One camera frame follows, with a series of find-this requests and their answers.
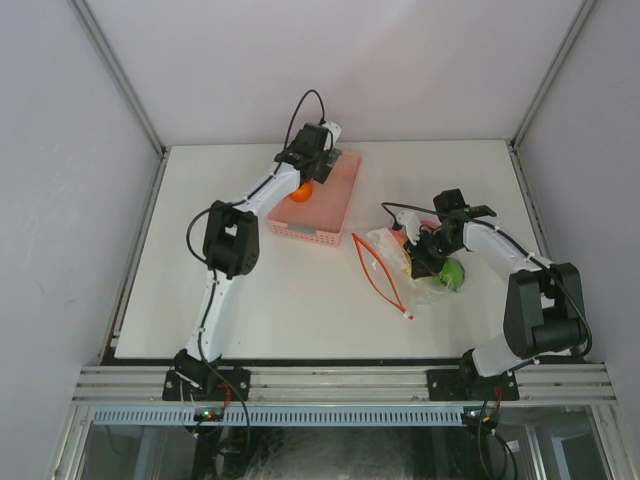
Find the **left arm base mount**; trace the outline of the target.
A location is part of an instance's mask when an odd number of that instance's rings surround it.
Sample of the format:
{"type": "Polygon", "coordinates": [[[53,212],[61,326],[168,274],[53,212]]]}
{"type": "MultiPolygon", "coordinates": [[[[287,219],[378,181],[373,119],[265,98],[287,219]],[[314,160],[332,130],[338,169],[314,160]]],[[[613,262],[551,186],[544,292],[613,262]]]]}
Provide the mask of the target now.
{"type": "Polygon", "coordinates": [[[203,380],[190,380],[175,370],[169,370],[164,380],[162,400],[204,402],[231,399],[239,402],[248,399],[251,380],[248,369],[222,369],[218,373],[223,379],[207,369],[203,380]]]}

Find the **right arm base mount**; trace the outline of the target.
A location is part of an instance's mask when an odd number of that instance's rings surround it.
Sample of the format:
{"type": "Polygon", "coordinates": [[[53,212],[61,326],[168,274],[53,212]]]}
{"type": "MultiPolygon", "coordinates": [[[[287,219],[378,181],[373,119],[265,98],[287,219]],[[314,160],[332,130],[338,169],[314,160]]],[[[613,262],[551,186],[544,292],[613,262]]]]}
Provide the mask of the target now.
{"type": "Polygon", "coordinates": [[[498,393],[505,401],[520,399],[515,377],[507,374],[469,380],[459,369],[436,368],[426,371],[426,381],[431,401],[483,401],[486,395],[497,400],[498,393]]]}

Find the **clear zip top bag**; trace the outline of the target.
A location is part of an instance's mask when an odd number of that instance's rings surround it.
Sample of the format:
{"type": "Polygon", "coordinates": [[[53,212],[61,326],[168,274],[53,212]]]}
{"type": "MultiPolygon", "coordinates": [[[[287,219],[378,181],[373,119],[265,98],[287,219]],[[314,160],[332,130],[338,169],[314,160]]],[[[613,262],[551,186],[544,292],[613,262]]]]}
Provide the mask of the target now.
{"type": "Polygon", "coordinates": [[[443,269],[434,276],[428,273],[414,279],[411,274],[422,269],[411,264],[404,248],[408,240],[404,231],[383,227],[353,232],[351,238],[373,290],[406,319],[424,315],[438,300],[457,293],[465,282],[464,266],[453,257],[447,258],[443,269]]]}

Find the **fake orange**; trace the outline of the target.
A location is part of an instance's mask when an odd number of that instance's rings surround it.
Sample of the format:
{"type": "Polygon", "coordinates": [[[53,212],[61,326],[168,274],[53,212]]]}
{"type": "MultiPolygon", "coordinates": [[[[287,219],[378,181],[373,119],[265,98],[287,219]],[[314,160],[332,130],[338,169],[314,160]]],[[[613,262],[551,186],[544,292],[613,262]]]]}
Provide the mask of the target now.
{"type": "Polygon", "coordinates": [[[296,203],[306,202],[313,195],[313,185],[311,182],[302,184],[298,189],[289,195],[289,199],[296,203]]]}

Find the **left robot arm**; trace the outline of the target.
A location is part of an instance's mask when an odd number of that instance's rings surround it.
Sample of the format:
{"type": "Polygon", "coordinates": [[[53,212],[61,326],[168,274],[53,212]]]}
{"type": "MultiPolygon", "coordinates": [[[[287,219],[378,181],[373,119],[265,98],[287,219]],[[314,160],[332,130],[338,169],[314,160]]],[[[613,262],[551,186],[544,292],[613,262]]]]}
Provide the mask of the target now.
{"type": "Polygon", "coordinates": [[[174,357],[181,390],[210,399],[223,381],[215,361],[223,353],[224,330],[233,294],[257,265],[260,220],[285,197],[312,180],[323,183],[340,157],[335,144],[342,128],[322,120],[307,123],[275,156],[274,166],[239,199],[217,200],[194,218],[207,218],[202,253],[206,287],[193,333],[174,357]]]}

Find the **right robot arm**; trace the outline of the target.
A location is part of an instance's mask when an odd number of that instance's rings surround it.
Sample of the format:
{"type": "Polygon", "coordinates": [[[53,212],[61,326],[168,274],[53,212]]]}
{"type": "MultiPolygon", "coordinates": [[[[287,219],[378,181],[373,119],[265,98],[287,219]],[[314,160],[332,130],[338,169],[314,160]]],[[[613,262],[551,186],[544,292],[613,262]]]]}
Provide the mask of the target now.
{"type": "Polygon", "coordinates": [[[516,370],[563,351],[585,355],[592,336],[577,268],[526,249],[490,207],[468,205],[458,189],[441,192],[433,203],[430,212],[440,221],[433,229],[423,226],[417,207],[405,207],[396,216],[407,235],[403,247],[412,277],[443,275],[451,256],[466,250],[482,257],[507,293],[501,333],[465,352],[457,368],[429,370],[430,399],[516,400],[516,370]]]}

